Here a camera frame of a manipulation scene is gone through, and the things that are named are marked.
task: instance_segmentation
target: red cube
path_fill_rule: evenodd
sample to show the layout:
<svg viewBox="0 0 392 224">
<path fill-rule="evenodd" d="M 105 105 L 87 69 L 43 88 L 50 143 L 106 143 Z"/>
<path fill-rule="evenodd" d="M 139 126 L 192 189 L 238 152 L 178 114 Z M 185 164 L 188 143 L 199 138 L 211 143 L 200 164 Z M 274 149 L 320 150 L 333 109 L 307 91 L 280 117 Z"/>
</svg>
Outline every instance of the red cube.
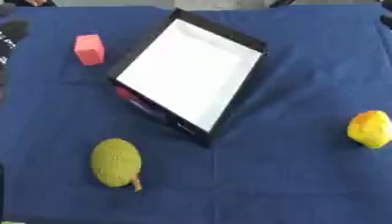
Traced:
<svg viewBox="0 0 392 224">
<path fill-rule="evenodd" d="M 105 48 L 97 34 L 77 36 L 74 52 L 85 66 L 101 64 L 105 57 Z"/>
</svg>

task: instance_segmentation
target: lemon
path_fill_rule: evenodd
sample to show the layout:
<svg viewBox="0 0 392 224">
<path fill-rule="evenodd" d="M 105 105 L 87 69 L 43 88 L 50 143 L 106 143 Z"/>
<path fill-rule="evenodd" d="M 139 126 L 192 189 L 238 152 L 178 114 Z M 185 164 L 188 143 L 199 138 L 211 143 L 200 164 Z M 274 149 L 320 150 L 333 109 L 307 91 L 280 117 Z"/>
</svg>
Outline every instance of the lemon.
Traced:
<svg viewBox="0 0 392 224">
<path fill-rule="evenodd" d="M 142 159 L 136 147 L 127 141 L 113 138 L 99 143 L 91 155 L 91 168 L 105 186 L 120 187 L 132 183 L 136 192 L 142 190 L 138 178 Z"/>
<path fill-rule="evenodd" d="M 379 149 L 392 139 L 392 124 L 385 112 L 370 110 L 350 121 L 347 134 L 369 148 Z"/>
</svg>

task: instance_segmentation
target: box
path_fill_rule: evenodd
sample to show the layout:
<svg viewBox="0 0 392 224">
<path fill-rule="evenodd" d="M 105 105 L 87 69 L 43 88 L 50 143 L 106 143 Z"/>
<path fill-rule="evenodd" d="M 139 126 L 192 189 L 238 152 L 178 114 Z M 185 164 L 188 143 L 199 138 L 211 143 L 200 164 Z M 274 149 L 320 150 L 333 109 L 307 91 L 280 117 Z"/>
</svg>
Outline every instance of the box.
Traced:
<svg viewBox="0 0 392 224">
<path fill-rule="evenodd" d="M 145 108 L 163 112 L 167 125 L 209 146 L 265 49 L 256 38 L 176 9 L 109 77 Z"/>
<path fill-rule="evenodd" d="M 105 48 L 97 34 L 76 37 L 74 52 L 85 66 L 101 64 L 105 57 Z"/>
</svg>

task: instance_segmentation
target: green textured ball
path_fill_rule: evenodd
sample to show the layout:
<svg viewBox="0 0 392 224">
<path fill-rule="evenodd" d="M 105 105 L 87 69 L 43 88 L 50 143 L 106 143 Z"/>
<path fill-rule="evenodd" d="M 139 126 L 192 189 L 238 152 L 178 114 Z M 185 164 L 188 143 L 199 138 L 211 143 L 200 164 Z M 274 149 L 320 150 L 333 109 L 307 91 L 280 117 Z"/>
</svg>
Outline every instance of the green textured ball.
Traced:
<svg viewBox="0 0 392 224">
<path fill-rule="evenodd" d="M 105 186 L 120 187 L 132 183 L 142 190 L 138 174 L 142 159 L 136 147 L 122 139 L 113 138 L 99 143 L 91 155 L 94 175 Z"/>
</svg>

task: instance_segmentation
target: gray floor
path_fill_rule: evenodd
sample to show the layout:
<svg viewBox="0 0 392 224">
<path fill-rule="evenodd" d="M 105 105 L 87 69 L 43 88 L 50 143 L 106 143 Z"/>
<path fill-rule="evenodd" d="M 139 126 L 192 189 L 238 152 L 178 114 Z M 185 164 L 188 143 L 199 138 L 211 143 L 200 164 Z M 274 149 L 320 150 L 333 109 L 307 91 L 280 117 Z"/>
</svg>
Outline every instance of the gray floor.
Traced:
<svg viewBox="0 0 392 224">
<path fill-rule="evenodd" d="M 258 9 L 274 0 L 54 0 L 61 6 L 153 5 L 187 10 Z M 376 0 L 297 0 L 297 4 L 364 4 Z"/>
</svg>

